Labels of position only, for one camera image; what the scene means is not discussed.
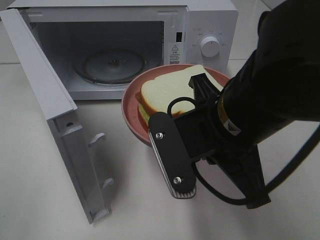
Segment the open microwave door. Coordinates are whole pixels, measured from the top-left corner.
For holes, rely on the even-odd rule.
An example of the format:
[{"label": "open microwave door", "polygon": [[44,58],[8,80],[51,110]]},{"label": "open microwave door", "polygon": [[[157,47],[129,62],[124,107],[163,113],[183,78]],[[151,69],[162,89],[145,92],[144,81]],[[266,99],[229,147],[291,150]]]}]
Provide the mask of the open microwave door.
[{"label": "open microwave door", "polygon": [[113,179],[100,182],[89,155],[89,147],[99,138],[104,138],[104,134],[99,133],[91,142],[86,141],[76,113],[77,106],[31,33],[32,25],[26,24],[22,14],[17,9],[9,9],[1,11],[0,17],[47,120],[86,217],[92,223],[110,212],[103,189],[112,184]]}]

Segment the pink plate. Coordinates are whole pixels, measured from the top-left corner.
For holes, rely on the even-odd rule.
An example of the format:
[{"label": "pink plate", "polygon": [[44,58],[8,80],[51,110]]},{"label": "pink plate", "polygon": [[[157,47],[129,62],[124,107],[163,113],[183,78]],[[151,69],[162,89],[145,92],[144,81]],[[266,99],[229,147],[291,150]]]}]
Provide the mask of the pink plate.
[{"label": "pink plate", "polygon": [[[138,101],[136,99],[136,93],[140,91],[142,84],[144,84],[146,81],[152,80],[160,75],[183,70],[191,66],[191,64],[172,64],[152,68],[137,76],[125,90],[121,101],[124,120],[133,134],[146,145],[151,146],[151,142],[148,132],[142,126],[138,117]],[[226,75],[211,68],[206,67],[205,69],[222,86],[228,82],[229,77]]]}]

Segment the yellow warning label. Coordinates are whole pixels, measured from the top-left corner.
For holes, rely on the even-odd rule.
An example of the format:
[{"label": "yellow warning label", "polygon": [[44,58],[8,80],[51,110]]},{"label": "yellow warning label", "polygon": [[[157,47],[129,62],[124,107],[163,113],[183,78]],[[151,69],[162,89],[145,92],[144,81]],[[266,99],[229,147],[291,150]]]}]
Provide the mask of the yellow warning label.
[{"label": "yellow warning label", "polygon": [[222,124],[225,124],[225,122],[228,121],[229,119],[226,113],[226,110],[224,108],[224,95],[220,97],[218,102],[218,115]]},{"label": "yellow warning label", "polygon": [[218,102],[218,116],[224,128],[233,136],[237,136],[241,129],[238,128],[228,117],[224,107],[224,95],[222,95]]}]

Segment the sandwich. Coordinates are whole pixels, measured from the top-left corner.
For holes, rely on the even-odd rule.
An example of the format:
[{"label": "sandwich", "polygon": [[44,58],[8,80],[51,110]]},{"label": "sandwich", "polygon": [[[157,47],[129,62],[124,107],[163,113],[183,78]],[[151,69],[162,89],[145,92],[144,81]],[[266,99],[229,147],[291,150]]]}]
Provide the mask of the sandwich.
[{"label": "sandwich", "polygon": [[[135,97],[138,100],[138,117],[145,129],[148,129],[149,118],[156,112],[167,112],[168,105],[179,97],[189,97],[194,99],[194,90],[188,83],[192,76],[205,73],[212,84],[222,91],[223,87],[205,70],[202,65],[194,65],[184,70],[166,73],[157,76],[155,79],[146,81],[140,92]],[[176,103],[171,113],[177,117],[186,113],[195,106],[188,101]]]}]

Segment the white microwave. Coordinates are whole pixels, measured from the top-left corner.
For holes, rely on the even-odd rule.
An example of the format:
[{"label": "white microwave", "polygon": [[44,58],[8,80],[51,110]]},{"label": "white microwave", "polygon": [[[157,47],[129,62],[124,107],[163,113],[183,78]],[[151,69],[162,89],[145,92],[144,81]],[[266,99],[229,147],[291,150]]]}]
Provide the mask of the white microwave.
[{"label": "white microwave", "polygon": [[109,213],[74,100],[121,99],[168,64],[224,72],[238,12],[230,0],[16,0],[1,20],[90,223]]},{"label": "white microwave", "polygon": [[73,100],[121,99],[134,77],[160,65],[224,72],[238,18],[230,0],[16,0],[9,8]]}]

